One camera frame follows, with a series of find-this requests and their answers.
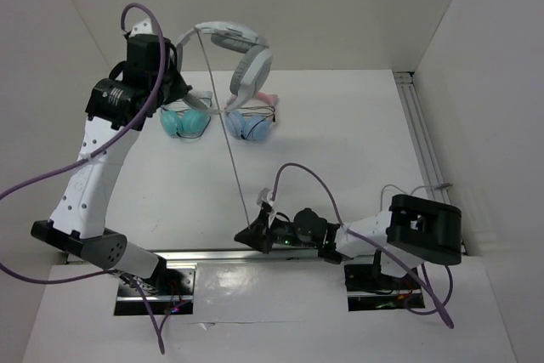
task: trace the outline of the teal headphones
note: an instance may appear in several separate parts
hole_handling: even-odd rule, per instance
[[[212,106],[212,93],[203,92],[196,97],[208,107]],[[212,118],[204,113],[189,108],[181,101],[161,107],[161,125],[164,131],[173,138],[200,138]]]

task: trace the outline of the white table surface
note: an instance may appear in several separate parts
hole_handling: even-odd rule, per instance
[[[207,72],[184,77],[195,88],[211,89]],[[229,96],[230,77],[229,71],[215,73],[222,101]],[[230,139],[251,221],[259,210],[258,192],[272,187],[285,162],[317,172],[344,221],[376,213],[385,184],[422,184],[391,71],[272,71],[263,91],[280,96],[269,139]],[[317,182],[300,169],[287,169],[277,209],[292,217],[305,207],[334,220]],[[242,247],[233,237],[247,223],[219,119],[190,142],[166,136],[158,115],[148,120],[121,171],[106,224],[148,249]]]
[[[50,278],[94,270],[55,266]],[[444,269],[430,265],[428,272],[443,298]],[[148,316],[113,316],[117,279],[47,286],[24,363],[514,363],[482,260],[465,257],[453,275],[451,330],[437,315],[348,312],[342,266],[203,264],[194,314],[172,316],[165,326],[165,356]],[[425,303],[432,304],[428,296]]]

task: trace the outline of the headphones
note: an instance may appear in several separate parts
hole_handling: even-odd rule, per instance
[[[201,93],[200,96],[193,95],[199,102],[206,106],[212,106],[212,92]],[[200,138],[212,118],[200,111],[191,108],[176,108],[178,101],[161,107],[161,125],[164,131],[172,137],[182,139]]]
[[[266,106],[242,108],[244,113],[239,110],[227,113],[225,127],[235,138],[255,142],[264,140],[269,134],[272,123],[275,122],[275,106],[278,103],[278,96],[257,93],[254,98],[264,102]],[[227,102],[227,107],[233,102],[235,102],[234,95]]]
[[[272,53],[263,36],[259,36],[247,26],[228,21],[208,21],[200,23],[181,36],[176,45],[178,52],[178,71],[181,71],[183,47],[197,33],[211,34],[212,43],[220,48],[244,54],[230,80],[230,92],[235,96],[228,104],[226,111],[233,111],[247,101],[256,98],[258,91],[269,76],[272,66]],[[220,110],[204,105],[198,98],[187,94],[185,103],[194,110],[209,115],[218,114]]]

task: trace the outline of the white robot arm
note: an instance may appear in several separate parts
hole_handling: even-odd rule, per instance
[[[158,37],[152,34],[150,20],[133,27],[127,36],[127,60],[93,88],[86,109],[88,119],[79,159],[90,158],[91,152],[120,133],[149,98],[151,85],[158,74],[158,42]],[[165,43],[175,50],[168,39]],[[122,80],[116,80],[121,73]],[[161,105],[182,99],[189,90],[190,86],[185,84],[176,68],[175,57],[171,57],[157,99],[147,116],[152,116]],[[182,280],[179,272],[167,269],[164,258],[105,227],[106,210],[117,177],[143,126],[144,121],[79,167],[50,218],[36,221],[31,234],[101,269],[134,275],[140,278],[141,286],[148,292],[169,293],[168,284]]]
[[[274,244],[316,248],[325,261],[340,264],[377,249],[357,237],[366,237],[396,256],[410,269],[424,262],[456,265],[461,262],[461,211],[457,207],[397,195],[389,210],[344,225],[329,223],[310,208],[298,212],[293,221],[278,218],[273,202],[258,203],[261,211],[255,221],[235,236],[235,240],[263,253]],[[385,253],[380,254],[381,272],[402,277],[406,270]]]

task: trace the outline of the headphone ear cup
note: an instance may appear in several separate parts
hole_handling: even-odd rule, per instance
[[[161,125],[169,136],[179,136],[184,130],[183,123],[175,111],[161,110]]]
[[[262,115],[254,115],[246,122],[242,135],[245,140],[260,141],[264,140],[269,134],[272,121]]]
[[[246,120],[239,111],[232,111],[226,116],[224,125],[227,127],[232,136],[235,138],[241,138],[242,131],[246,125]]]
[[[189,110],[181,117],[183,130],[186,133],[198,134],[204,132],[210,116],[197,110]]]
[[[220,48],[226,48],[227,50],[236,51],[237,53],[245,54],[249,51],[253,44],[244,42],[243,40],[236,40],[234,38],[229,38],[221,36],[220,34],[212,34],[212,43]]]
[[[256,76],[254,78],[255,90],[253,91],[253,95],[256,94],[259,89],[261,89],[270,73],[270,67],[272,66],[272,53],[269,51],[268,48],[264,46],[253,46],[241,59],[240,64],[236,67],[235,73],[232,75],[229,87],[232,94],[238,95],[238,91],[240,90],[241,86],[241,80],[249,71],[249,68],[252,66],[253,61],[255,61],[255,59],[261,53],[269,54],[269,57],[264,61],[263,66],[260,67],[260,69],[256,73]]]

